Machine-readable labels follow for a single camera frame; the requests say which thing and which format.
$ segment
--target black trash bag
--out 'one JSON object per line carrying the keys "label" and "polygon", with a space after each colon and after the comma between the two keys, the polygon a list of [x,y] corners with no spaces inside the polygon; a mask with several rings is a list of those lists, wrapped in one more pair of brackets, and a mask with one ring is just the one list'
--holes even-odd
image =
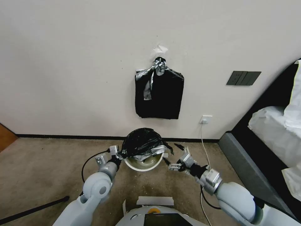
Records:
{"label": "black trash bag", "polygon": [[142,161],[151,155],[156,155],[156,147],[162,145],[170,149],[173,154],[172,147],[162,139],[160,134],[150,128],[140,128],[127,135],[118,154],[124,159],[135,158]]}
{"label": "black trash bag", "polygon": [[156,58],[154,65],[135,75],[135,108],[141,118],[178,119],[184,77]]}

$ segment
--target beige carpet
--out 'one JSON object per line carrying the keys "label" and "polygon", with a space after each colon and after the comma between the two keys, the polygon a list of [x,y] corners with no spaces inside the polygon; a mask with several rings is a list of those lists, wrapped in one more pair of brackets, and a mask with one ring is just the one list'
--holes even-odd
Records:
{"label": "beige carpet", "polygon": [[[176,162],[181,151],[168,142],[175,151],[170,156]],[[68,203],[82,191],[81,168],[91,155],[106,150],[122,141],[19,138],[0,153],[0,218],[46,204],[66,195]],[[180,143],[188,146],[194,159],[207,163],[201,143]],[[224,182],[239,184],[237,174],[216,143],[205,143],[211,167],[221,173]],[[94,159],[86,165],[84,175],[97,171]],[[115,177],[110,198],[98,206],[92,225],[113,226],[123,216],[122,203],[126,199],[127,209],[136,207],[138,196],[172,196],[177,210],[208,224],[201,210],[200,187],[192,176],[168,171],[162,161],[148,172],[136,172],[122,162]],[[213,196],[205,194],[217,205]],[[67,203],[60,203],[34,214],[25,216],[6,225],[52,225]],[[238,225],[222,210],[215,210],[204,203],[205,211],[213,226]]]}

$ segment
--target white cable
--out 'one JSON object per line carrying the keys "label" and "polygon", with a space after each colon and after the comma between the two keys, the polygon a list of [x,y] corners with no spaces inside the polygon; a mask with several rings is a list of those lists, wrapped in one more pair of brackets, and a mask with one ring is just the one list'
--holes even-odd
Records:
{"label": "white cable", "polygon": [[[211,166],[210,166],[209,157],[208,157],[208,154],[207,154],[206,148],[205,148],[205,146],[204,146],[203,138],[202,138],[202,127],[203,127],[203,124],[201,124],[201,140],[202,140],[202,145],[203,145],[204,151],[205,151],[205,153],[206,153],[206,156],[207,156],[208,165],[209,165],[209,170],[211,170]],[[210,223],[210,221],[209,221],[209,219],[208,219],[208,217],[207,217],[207,214],[206,214],[206,212],[205,212],[205,210],[204,210],[204,207],[203,207],[203,202],[202,202],[202,198],[203,198],[203,196],[201,195],[201,208],[202,208],[202,211],[203,211],[203,213],[204,213],[204,215],[205,215],[205,217],[206,217],[206,219],[207,219],[207,221],[208,221],[209,225],[210,225],[210,226],[212,226],[212,224]]]}
{"label": "white cable", "polygon": [[209,171],[210,171],[210,170],[211,170],[210,161],[209,161],[209,157],[208,157],[208,154],[207,154],[206,148],[205,148],[205,146],[204,146],[203,138],[202,138],[202,127],[203,127],[203,124],[201,124],[201,140],[202,140],[202,145],[203,145],[204,151],[205,151],[205,153],[206,153],[206,156],[207,156],[208,165],[209,165]]}
{"label": "white cable", "polygon": [[207,221],[208,221],[208,223],[209,223],[209,225],[210,226],[212,226],[212,224],[210,223],[210,220],[208,219],[208,217],[207,217],[207,214],[205,213],[205,210],[204,210],[204,207],[203,207],[203,202],[202,202],[202,199],[203,198],[203,196],[201,195],[201,208],[202,208],[202,211],[203,211],[203,213],[204,213],[204,215],[205,215],[205,217],[206,217],[206,219],[207,219]]}

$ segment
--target bed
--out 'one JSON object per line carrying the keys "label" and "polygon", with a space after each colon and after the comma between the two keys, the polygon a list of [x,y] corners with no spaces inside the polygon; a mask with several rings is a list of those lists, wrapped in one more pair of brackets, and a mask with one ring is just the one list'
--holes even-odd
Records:
{"label": "bed", "polygon": [[297,69],[294,62],[289,65],[219,145],[254,196],[301,220],[301,201],[283,177],[283,170],[301,161],[301,129],[288,128],[283,117]]}

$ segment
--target wooden door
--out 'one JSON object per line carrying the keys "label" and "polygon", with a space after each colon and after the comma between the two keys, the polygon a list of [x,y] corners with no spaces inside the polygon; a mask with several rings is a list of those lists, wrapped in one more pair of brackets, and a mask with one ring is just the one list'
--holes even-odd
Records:
{"label": "wooden door", "polygon": [[0,124],[0,151],[3,151],[11,143],[13,143],[18,137]]}

